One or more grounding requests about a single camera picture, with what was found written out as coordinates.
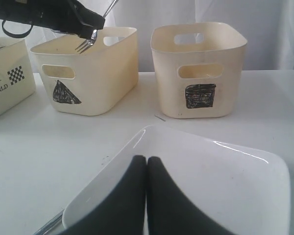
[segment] plastic bin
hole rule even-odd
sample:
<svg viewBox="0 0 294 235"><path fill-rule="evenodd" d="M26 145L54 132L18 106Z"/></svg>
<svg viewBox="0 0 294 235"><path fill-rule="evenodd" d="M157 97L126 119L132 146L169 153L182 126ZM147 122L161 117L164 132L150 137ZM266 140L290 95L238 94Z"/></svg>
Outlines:
<svg viewBox="0 0 294 235"><path fill-rule="evenodd" d="M52 106L61 112L95 116L109 111L138 82L137 30L106 27L83 54L84 40L67 35L35 46L37 67ZM107 39L123 38L108 46Z"/></svg>
<svg viewBox="0 0 294 235"><path fill-rule="evenodd" d="M36 90L24 40L0 38L0 115Z"/></svg>
<svg viewBox="0 0 294 235"><path fill-rule="evenodd" d="M176 44L176 35L198 34L200 43ZM225 23L155 29L151 49L162 112L172 118L229 114L237 99L247 40Z"/></svg>

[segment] fork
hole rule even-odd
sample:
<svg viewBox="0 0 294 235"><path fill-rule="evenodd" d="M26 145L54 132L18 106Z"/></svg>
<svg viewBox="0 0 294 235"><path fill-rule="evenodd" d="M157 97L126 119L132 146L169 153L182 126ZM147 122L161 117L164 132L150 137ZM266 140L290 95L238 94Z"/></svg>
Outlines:
<svg viewBox="0 0 294 235"><path fill-rule="evenodd" d="M113 0L113 2L110 4L110 6L108 7L108 9L106 10L106 12L104 13L104 15L102 17L106 18L106 16L110 13L112 8L115 6L115 4L117 4L118 1L119 0ZM89 48L91 48L95 44L97 37L98 37L98 30L95 29L93 31L91 38L86 39L75 50L77 50L77 52L79 52L79 54L84 53L85 51L87 51Z"/></svg>

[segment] white table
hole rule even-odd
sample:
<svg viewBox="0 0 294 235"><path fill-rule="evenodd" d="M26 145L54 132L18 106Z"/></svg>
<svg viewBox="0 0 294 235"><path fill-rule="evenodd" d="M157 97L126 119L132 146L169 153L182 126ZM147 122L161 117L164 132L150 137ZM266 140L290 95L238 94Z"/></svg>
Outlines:
<svg viewBox="0 0 294 235"><path fill-rule="evenodd" d="M153 73L141 73L138 86L97 117L55 111L35 78L37 92L0 117L0 235L33 234L154 123L281 156L291 174L294 235L294 70L244 71L232 114L188 120L161 114Z"/></svg>

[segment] white plate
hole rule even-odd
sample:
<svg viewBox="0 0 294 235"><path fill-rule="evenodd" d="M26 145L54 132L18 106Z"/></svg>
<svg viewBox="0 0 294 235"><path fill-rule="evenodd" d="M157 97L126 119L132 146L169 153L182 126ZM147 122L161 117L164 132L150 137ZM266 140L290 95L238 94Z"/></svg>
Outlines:
<svg viewBox="0 0 294 235"><path fill-rule="evenodd" d="M161 157L188 198L232 232L289 233L290 176L280 157L159 125L141 130L67 206L66 228L111 192L134 155Z"/></svg>

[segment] white curtain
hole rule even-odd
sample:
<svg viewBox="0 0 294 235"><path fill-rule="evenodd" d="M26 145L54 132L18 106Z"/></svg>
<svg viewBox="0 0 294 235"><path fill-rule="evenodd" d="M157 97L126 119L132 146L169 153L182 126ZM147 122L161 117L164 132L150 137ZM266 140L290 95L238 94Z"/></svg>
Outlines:
<svg viewBox="0 0 294 235"><path fill-rule="evenodd" d="M81 2L102 15L111 0ZM140 71L152 71L153 30L193 22L224 22L242 33L248 39L245 70L294 69L294 0L120 0L106 26L137 28ZM10 27L13 32L28 28L14 23ZM26 43L30 48L57 36L36 27Z"/></svg>

